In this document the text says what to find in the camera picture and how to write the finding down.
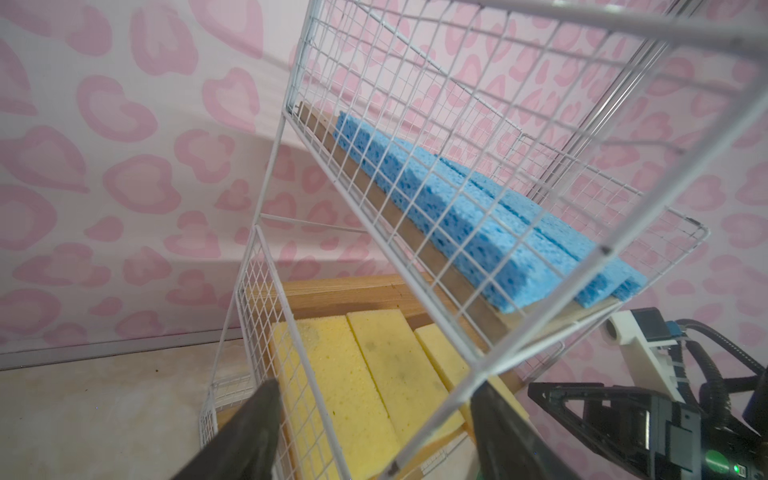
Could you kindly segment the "small yellow sponge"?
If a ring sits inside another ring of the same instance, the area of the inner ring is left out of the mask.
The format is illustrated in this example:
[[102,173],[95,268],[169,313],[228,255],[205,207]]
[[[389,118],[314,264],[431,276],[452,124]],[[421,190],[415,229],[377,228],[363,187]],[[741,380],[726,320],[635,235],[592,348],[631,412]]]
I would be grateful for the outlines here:
[[[347,319],[297,320],[295,326],[351,477],[377,476],[400,445]],[[337,479],[334,455],[287,322],[272,325],[269,347],[298,477]]]

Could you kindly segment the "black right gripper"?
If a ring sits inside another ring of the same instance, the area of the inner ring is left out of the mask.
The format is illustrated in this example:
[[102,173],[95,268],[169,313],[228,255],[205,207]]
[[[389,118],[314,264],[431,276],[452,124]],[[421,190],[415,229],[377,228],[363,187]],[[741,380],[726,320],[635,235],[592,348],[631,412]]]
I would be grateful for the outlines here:
[[765,479],[751,441],[647,389],[535,382],[528,397],[593,453],[641,479]]

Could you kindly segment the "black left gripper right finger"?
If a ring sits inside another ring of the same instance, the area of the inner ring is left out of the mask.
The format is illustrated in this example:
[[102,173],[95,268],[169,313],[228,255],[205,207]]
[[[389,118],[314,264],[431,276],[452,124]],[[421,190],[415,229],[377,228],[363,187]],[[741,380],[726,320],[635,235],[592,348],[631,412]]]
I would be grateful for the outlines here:
[[489,382],[473,393],[470,411],[482,479],[578,477]]

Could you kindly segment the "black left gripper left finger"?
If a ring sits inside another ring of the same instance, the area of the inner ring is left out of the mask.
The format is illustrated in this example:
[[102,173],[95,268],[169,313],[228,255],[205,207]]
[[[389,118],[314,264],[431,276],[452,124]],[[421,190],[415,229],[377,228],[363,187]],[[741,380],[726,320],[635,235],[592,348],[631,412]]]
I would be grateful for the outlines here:
[[173,479],[270,479],[281,409],[279,383],[269,379]]

